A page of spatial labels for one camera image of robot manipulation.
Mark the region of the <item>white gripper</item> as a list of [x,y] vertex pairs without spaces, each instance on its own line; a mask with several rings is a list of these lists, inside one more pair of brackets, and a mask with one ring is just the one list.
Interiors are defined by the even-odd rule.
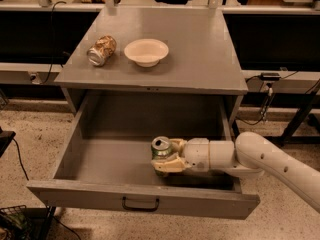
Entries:
[[193,138],[188,142],[181,138],[171,138],[172,151],[175,153],[166,159],[153,159],[151,161],[155,170],[164,173],[179,173],[189,168],[196,172],[209,170],[209,140],[206,138]]

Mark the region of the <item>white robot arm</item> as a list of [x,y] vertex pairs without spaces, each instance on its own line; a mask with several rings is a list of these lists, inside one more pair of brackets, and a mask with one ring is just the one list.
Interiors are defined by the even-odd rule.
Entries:
[[151,151],[153,168],[163,174],[222,171],[252,178],[267,172],[320,212],[320,172],[257,133],[243,132],[234,141],[158,136]]

